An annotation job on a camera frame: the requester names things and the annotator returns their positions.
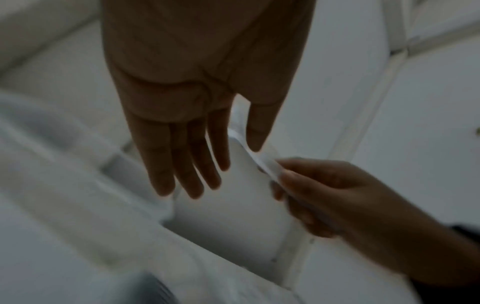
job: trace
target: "palm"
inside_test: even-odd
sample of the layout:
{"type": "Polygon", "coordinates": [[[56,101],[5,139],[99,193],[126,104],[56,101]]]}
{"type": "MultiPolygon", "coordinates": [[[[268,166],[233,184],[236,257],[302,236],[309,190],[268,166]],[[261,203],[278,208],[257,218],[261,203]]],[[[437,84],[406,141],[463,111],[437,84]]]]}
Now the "palm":
{"type": "Polygon", "coordinates": [[[235,94],[251,101],[247,141],[259,150],[288,92],[315,0],[103,0],[106,59],[133,140],[160,195],[199,197],[230,166],[235,94]]]}

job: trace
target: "hand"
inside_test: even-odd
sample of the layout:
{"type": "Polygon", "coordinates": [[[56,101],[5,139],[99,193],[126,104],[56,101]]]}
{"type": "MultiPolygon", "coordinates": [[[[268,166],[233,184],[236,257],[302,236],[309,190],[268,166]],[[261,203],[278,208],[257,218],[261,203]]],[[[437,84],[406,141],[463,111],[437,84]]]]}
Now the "hand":
{"type": "MultiPolygon", "coordinates": [[[[480,248],[410,204],[363,170],[346,162],[285,159],[280,182],[341,229],[341,237],[373,261],[433,285],[480,279],[480,248]]],[[[273,196],[285,194],[277,184],[273,196]]],[[[314,213],[293,199],[291,213],[319,236],[333,236],[314,213]]]]}
{"type": "Polygon", "coordinates": [[[105,58],[133,141],[160,195],[174,175],[192,198],[230,166],[234,96],[250,102],[246,137],[259,150],[287,95],[315,0],[102,0],[105,58]]]}

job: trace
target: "black sleeve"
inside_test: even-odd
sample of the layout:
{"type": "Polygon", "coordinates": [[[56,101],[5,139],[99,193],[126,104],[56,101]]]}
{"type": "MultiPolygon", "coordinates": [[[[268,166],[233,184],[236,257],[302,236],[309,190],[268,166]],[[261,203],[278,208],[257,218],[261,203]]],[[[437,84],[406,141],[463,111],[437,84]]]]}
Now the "black sleeve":
{"type": "MultiPolygon", "coordinates": [[[[454,226],[453,229],[477,242],[480,245],[480,232],[462,226],[454,226]]],[[[463,287],[435,287],[414,280],[410,280],[424,304],[433,303],[480,303],[480,283],[463,287]]]]}

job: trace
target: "skin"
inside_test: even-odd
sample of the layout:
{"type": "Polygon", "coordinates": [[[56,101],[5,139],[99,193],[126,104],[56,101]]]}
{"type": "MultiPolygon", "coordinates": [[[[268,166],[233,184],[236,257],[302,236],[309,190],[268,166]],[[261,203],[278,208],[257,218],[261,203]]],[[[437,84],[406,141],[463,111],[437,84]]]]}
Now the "skin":
{"type": "MultiPolygon", "coordinates": [[[[340,161],[284,159],[281,187],[271,184],[275,199],[282,187],[327,215],[340,236],[374,262],[438,286],[480,282],[480,248],[438,223],[365,171],[340,161]]],[[[318,236],[334,237],[314,214],[289,199],[293,216],[318,236]]]]}
{"type": "Polygon", "coordinates": [[[190,197],[230,166],[233,98],[260,150],[290,88],[315,0],[102,0],[103,46],[133,141],[159,195],[190,197]]]}

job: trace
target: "person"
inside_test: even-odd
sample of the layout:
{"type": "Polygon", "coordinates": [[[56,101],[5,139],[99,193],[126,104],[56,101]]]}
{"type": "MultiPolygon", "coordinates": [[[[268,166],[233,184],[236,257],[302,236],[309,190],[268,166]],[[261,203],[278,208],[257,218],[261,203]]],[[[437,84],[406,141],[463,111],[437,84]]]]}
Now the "person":
{"type": "MultiPolygon", "coordinates": [[[[250,102],[246,139],[261,149],[289,91],[315,0],[102,0],[105,59],[134,143],[159,195],[175,179],[192,198],[220,187],[230,166],[227,126],[236,94],[250,102]]],[[[447,228],[344,162],[289,159],[281,186],[318,208],[373,261],[404,273],[425,302],[480,302],[476,236],[447,228]]],[[[284,196],[272,185],[276,198],[284,196]]],[[[294,200],[307,230],[332,231],[294,200]]]]}

